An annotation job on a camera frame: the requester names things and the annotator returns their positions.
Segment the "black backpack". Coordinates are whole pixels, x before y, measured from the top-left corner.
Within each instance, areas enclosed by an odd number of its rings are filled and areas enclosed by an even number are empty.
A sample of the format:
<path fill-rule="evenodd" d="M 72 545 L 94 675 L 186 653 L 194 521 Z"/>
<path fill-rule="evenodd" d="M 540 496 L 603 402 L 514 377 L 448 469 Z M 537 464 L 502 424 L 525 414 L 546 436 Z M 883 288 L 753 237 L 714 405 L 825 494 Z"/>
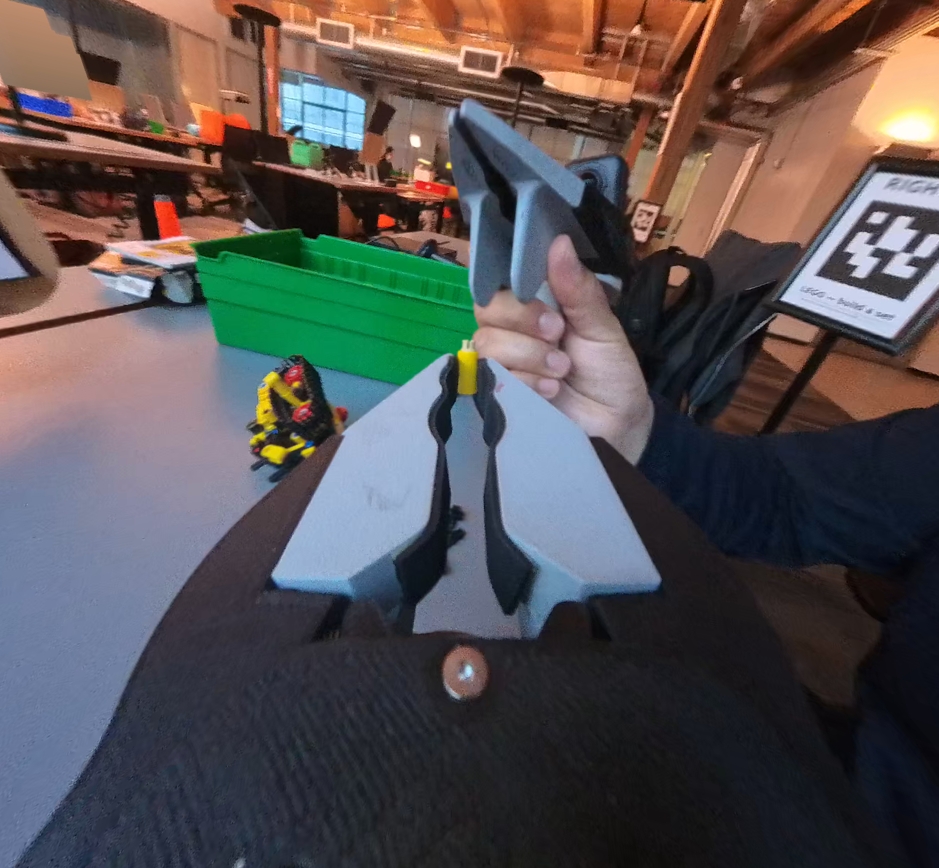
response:
<path fill-rule="evenodd" d="M 730 404 L 775 319 L 774 292 L 803 256 L 724 230 L 702 257 L 672 246 L 637 262 L 615 314 L 652 393 L 699 425 Z"/>

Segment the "small blue bin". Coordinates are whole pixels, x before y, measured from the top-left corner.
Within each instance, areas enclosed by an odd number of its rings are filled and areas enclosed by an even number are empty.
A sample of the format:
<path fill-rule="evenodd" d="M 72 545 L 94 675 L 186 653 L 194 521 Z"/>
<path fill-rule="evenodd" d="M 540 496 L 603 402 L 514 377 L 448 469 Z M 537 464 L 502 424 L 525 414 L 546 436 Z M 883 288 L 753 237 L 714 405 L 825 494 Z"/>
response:
<path fill-rule="evenodd" d="M 18 90 L 17 100 L 19 107 L 25 113 L 41 114 L 65 119 L 70 119 L 74 115 L 73 105 L 69 101 L 63 101 L 58 98 Z"/>

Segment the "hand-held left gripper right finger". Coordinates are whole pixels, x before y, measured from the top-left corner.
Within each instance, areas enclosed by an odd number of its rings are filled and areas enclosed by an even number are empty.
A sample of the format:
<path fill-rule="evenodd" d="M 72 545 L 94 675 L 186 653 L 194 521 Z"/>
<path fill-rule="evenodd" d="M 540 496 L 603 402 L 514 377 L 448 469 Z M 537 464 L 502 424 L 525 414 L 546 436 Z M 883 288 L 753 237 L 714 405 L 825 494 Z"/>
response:
<path fill-rule="evenodd" d="M 534 639 L 559 604 L 651 593 L 661 576 L 587 434 L 499 363 L 482 360 L 487 572 Z"/>

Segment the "long work table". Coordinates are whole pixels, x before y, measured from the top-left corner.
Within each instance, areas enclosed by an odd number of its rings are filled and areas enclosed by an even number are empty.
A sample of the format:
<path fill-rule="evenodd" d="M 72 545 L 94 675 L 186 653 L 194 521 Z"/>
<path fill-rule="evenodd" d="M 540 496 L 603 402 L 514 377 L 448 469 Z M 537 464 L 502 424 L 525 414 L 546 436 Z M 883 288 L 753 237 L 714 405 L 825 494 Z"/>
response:
<path fill-rule="evenodd" d="M 116 193 L 134 198 L 141 237 L 158 238 L 155 200 L 184 198 L 195 175 L 220 178 L 219 166 L 90 134 L 2 123 L 1 164 L 20 190 Z"/>

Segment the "instruction sheet display stand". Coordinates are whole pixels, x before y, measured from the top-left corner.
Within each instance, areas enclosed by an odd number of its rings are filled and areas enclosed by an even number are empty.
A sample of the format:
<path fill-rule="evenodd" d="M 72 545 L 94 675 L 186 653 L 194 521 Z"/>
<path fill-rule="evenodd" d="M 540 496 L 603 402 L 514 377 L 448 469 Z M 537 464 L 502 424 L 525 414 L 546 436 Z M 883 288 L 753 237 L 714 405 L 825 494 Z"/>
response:
<path fill-rule="evenodd" d="M 34 310 L 53 296 L 60 263 L 18 191 L 1 171 L 1 317 Z"/>

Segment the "person's dark clothing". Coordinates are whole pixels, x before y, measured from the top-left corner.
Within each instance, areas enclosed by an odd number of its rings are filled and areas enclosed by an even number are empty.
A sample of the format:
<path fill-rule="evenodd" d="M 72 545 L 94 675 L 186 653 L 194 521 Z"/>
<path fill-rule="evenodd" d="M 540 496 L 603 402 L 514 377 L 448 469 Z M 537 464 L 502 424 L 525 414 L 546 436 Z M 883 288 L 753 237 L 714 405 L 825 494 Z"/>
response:
<path fill-rule="evenodd" d="M 938 865 L 938 568 L 906 577 L 859 679 L 854 782 L 897 856 Z"/>

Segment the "stack of booklets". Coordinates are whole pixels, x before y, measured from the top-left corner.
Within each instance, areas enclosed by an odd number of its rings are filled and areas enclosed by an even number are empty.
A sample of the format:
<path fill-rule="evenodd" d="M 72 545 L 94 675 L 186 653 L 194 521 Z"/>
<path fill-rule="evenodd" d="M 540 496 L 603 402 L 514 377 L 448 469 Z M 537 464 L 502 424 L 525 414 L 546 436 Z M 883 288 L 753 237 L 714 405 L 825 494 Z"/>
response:
<path fill-rule="evenodd" d="M 101 285 L 132 298 L 188 306 L 204 303 L 194 240 L 111 242 L 87 268 Z"/>

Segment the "yellow black lego vehicle model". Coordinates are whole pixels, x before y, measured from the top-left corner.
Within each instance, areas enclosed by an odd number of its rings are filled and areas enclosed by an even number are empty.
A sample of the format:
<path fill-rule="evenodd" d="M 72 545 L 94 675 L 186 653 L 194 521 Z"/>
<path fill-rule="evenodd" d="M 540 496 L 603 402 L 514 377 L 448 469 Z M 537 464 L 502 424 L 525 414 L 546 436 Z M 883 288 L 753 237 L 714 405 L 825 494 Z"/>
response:
<path fill-rule="evenodd" d="M 328 402 L 317 369 L 303 356 L 285 359 L 257 389 L 251 433 L 252 471 L 277 483 L 345 430 L 345 407 Z"/>

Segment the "person's right forearm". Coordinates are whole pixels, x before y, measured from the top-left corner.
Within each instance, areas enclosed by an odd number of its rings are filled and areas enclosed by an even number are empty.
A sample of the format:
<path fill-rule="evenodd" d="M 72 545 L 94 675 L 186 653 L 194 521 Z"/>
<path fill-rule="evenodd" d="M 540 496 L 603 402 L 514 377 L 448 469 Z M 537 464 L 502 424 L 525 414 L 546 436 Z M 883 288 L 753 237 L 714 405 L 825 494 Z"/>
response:
<path fill-rule="evenodd" d="M 653 401 L 640 473 L 728 556 L 886 575 L 937 557 L 938 409 L 737 436 Z"/>

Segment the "green plastic bin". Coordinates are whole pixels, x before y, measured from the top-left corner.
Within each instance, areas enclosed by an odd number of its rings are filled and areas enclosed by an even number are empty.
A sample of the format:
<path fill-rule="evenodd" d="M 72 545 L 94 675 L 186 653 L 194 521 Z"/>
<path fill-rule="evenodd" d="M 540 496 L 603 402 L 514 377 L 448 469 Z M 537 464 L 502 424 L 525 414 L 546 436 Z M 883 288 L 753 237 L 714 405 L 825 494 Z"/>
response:
<path fill-rule="evenodd" d="M 468 269 L 299 229 L 194 243 L 219 344 L 400 385 L 476 329 Z"/>

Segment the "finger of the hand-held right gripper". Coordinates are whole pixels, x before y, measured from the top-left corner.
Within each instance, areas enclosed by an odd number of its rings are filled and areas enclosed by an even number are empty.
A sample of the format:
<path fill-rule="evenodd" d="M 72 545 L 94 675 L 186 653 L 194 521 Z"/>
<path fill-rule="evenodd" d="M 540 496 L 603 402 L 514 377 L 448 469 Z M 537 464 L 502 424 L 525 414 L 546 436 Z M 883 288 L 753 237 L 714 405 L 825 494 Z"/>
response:
<path fill-rule="evenodd" d="M 482 308 L 511 285 L 514 198 L 465 109 L 450 113 L 448 133 L 452 179 L 469 231 L 469 288 L 474 303 Z"/>
<path fill-rule="evenodd" d="M 556 310 L 547 281 L 548 253 L 559 236 L 586 242 L 574 214 L 586 185 L 476 100 L 464 100 L 461 108 L 514 198 L 511 285 L 501 290 L 522 303 L 539 300 Z"/>

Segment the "large paned window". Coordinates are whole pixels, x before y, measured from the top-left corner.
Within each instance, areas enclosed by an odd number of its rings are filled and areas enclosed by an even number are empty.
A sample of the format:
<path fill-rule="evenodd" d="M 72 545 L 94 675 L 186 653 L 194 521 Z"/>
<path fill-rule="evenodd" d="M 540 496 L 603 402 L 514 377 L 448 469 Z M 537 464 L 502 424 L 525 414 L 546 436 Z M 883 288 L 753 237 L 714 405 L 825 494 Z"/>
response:
<path fill-rule="evenodd" d="M 285 132 L 321 145 L 361 150 L 367 108 L 362 97 L 289 69 L 281 72 L 279 95 Z"/>

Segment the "person's right hand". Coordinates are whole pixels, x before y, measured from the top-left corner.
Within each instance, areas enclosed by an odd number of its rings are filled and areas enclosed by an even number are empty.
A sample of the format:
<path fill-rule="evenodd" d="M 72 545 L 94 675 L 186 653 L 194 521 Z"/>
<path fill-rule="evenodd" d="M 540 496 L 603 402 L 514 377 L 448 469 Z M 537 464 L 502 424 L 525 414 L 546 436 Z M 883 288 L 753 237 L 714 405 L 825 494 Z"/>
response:
<path fill-rule="evenodd" d="M 498 362 L 589 436 L 639 463 L 653 424 L 649 390 L 601 283 L 567 236 L 549 248 L 546 281 L 554 308 L 523 303 L 510 290 L 476 307 L 479 358 Z"/>

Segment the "black floor lamp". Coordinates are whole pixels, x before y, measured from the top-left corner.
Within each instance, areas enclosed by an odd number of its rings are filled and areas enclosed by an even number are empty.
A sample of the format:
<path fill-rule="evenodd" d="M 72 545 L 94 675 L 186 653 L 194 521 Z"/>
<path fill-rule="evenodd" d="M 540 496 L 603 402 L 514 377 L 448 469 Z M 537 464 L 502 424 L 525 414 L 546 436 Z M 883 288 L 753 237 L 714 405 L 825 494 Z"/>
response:
<path fill-rule="evenodd" d="M 272 47 L 278 46 L 278 30 L 281 19 L 272 12 L 256 5 L 237 3 L 236 14 L 254 30 L 255 54 L 260 91 L 260 125 L 264 134 L 280 134 L 279 67 L 274 53 L 268 48 L 268 31 L 274 31 Z"/>
<path fill-rule="evenodd" d="M 510 122 L 511 128 L 515 128 L 518 121 L 523 95 L 526 91 L 531 91 L 532 89 L 541 89 L 544 85 L 545 79 L 544 76 L 542 76 L 536 70 L 522 65 L 504 65 L 500 70 L 499 77 L 501 80 L 514 87 L 514 105 Z"/>

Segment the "framed black white tag sign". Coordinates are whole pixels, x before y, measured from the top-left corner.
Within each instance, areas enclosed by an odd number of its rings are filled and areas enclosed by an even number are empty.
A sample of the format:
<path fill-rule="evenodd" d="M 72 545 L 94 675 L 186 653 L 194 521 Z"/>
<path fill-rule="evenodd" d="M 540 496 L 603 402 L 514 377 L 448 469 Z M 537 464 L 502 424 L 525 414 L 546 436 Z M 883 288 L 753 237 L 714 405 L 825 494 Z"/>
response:
<path fill-rule="evenodd" d="M 760 435 L 780 428 L 838 340 L 900 356 L 936 322 L 937 161 L 871 158 L 768 307 L 822 335 Z"/>

